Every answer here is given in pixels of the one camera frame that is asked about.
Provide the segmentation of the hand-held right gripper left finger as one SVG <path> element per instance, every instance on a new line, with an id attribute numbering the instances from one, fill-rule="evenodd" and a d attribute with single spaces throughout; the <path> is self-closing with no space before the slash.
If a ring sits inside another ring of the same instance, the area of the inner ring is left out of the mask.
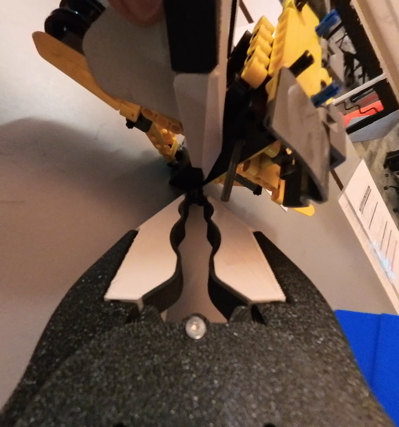
<path id="1" fill-rule="evenodd" d="M 179 245 L 188 214 L 181 195 L 136 229 L 136 235 L 105 293 L 106 301 L 152 306 L 165 312 L 181 296 Z"/>

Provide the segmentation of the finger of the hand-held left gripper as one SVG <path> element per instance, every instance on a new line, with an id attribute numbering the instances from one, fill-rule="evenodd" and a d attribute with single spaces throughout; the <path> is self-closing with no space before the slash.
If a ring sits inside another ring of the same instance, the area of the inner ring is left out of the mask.
<path id="1" fill-rule="evenodd" d="M 223 145 L 223 119 L 235 1 L 216 1 L 218 62 L 210 73 L 171 68 L 164 12 L 140 26 L 109 6 L 84 36 L 84 54 L 99 86 L 109 95 L 181 122 L 192 167 L 207 178 Z"/>

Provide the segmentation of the small black connector piece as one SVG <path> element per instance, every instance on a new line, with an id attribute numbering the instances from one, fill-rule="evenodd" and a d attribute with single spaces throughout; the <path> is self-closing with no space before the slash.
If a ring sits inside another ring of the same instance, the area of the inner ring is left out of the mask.
<path id="1" fill-rule="evenodd" d="M 204 195 L 203 188 L 195 188 L 189 190 L 185 195 L 186 206 L 191 207 L 193 205 L 205 206 L 208 203 L 207 197 Z"/>

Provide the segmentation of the dark grey axle rod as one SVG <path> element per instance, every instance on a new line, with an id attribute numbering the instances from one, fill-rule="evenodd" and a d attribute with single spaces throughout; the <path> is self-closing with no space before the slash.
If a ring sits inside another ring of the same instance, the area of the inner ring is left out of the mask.
<path id="1" fill-rule="evenodd" d="M 245 144 L 244 140 L 237 140 L 234 144 L 231 157 L 229 160 L 228 170 L 226 172 L 226 177 L 223 185 L 222 194 L 220 200 L 222 202 L 228 202 L 230 200 L 232 188 L 235 181 L 235 176 L 237 174 L 237 168 L 240 163 L 240 156 Z"/>

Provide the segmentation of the white printed paper sheet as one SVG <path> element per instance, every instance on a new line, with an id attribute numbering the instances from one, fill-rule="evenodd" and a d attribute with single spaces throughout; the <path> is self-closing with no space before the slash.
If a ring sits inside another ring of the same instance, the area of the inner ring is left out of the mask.
<path id="1" fill-rule="evenodd" d="M 344 187 L 339 204 L 399 315 L 399 230 L 364 160 Z"/>

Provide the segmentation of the blue plastic bin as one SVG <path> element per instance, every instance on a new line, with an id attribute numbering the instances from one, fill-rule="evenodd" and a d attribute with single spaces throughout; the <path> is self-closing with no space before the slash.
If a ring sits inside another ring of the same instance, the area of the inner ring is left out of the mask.
<path id="1" fill-rule="evenodd" d="M 346 310 L 335 315 L 373 394 L 399 426 L 399 316 Z"/>

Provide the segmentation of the person's left hand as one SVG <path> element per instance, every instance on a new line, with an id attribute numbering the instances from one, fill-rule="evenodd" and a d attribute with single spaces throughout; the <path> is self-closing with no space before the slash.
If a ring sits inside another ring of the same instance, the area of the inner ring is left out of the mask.
<path id="1" fill-rule="evenodd" d="M 109 0 L 109 4 L 121 16 L 141 26 L 156 23 L 164 12 L 162 0 Z"/>

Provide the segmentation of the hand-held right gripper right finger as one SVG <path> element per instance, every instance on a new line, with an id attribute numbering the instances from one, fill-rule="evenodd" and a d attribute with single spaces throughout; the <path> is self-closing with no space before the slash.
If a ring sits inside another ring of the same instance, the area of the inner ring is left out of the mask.
<path id="1" fill-rule="evenodd" d="M 204 199 L 209 259 L 208 295 L 224 317 L 237 307 L 285 302 L 285 294 L 254 230 L 221 202 Z"/>

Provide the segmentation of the yellow building block vehicle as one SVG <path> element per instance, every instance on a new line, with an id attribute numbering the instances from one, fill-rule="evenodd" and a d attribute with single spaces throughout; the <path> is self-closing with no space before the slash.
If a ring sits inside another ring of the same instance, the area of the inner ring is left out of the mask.
<path id="1" fill-rule="evenodd" d="M 310 216 L 311 203 L 329 199 L 330 174 L 346 160 L 343 120 L 332 102 L 343 85 L 342 53 L 324 38 L 339 15 L 320 20 L 308 1 L 284 1 L 276 26 L 263 16 L 235 41 L 239 3 L 231 12 L 222 151 L 207 178 L 192 167 L 180 121 L 107 94 L 93 77 L 84 36 L 110 5 L 60 1 L 32 38 L 45 61 L 147 135 L 175 189 L 224 185 L 234 144 L 244 140 L 234 185 L 255 195 L 266 190 L 278 205 Z"/>

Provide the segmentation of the red box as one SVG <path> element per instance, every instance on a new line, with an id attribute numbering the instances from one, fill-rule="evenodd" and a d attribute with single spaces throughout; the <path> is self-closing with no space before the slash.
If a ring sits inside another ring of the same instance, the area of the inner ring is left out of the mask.
<path id="1" fill-rule="evenodd" d="M 375 115 L 384 109 L 378 94 L 371 93 L 352 101 L 350 98 L 338 105 L 342 109 L 345 128 L 354 125 L 357 121 Z"/>

